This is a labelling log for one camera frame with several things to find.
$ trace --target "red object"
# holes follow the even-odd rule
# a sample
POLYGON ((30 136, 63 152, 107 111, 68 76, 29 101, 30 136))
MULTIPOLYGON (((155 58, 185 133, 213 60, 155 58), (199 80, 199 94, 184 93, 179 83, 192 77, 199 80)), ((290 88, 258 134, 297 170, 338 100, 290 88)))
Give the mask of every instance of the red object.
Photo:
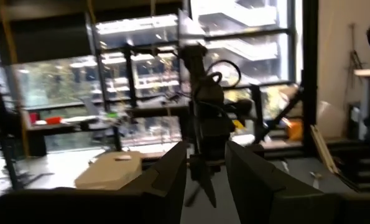
POLYGON ((47 124, 60 124, 61 120, 62 120, 62 117, 59 117, 59 116, 54 116, 54 117, 45 119, 47 124))
POLYGON ((38 121, 38 114, 37 113, 30 113, 30 122, 31 124, 34 124, 36 121, 38 121))

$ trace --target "white wall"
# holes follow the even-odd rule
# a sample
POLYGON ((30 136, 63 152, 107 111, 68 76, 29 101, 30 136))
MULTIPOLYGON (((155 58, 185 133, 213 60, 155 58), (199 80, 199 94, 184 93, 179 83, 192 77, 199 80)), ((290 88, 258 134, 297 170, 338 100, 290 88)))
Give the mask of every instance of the white wall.
MULTIPOLYGON (((351 32, 356 23, 356 50, 365 68, 370 68, 370 46, 366 31, 370 26, 370 0, 320 0, 318 97, 337 108, 344 108, 345 87, 348 78, 351 32)), ((359 81, 349 88, 348 101, 361 97, 359 81)))

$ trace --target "wall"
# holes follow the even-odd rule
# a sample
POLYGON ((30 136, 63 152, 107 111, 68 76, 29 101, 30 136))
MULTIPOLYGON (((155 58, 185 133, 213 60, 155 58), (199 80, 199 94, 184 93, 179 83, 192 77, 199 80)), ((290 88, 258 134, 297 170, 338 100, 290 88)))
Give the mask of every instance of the wall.
POLYGON ((361 97, 359 80, 349 88, 348 79, 351 32, 349 25, 355 22, 356 50, 365 68, 370 68, 370 46, 366 31, 370 26, 370 0, 320 0, 319 12, 319 59, 318 97, 337 108, 344 108, 344 100, 358 101, 361 97))

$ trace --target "orange object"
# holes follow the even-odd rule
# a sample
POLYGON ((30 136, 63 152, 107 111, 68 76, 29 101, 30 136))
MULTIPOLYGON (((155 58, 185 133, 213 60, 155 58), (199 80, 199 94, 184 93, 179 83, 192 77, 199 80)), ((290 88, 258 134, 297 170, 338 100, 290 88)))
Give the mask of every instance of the orange object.
POLYGON ((45 119, 47 124, 60 124, 61 120, 62 120, 62 117, 59 117, 59 116, 54 116, 54 117, 45 119))
POLYGON ((294 119, 294 120, 285 120, 287 124, 287 133, 289 135, 289 140, 291 141, 299 141, 303 138, 303 124, 302 120, 294 119))

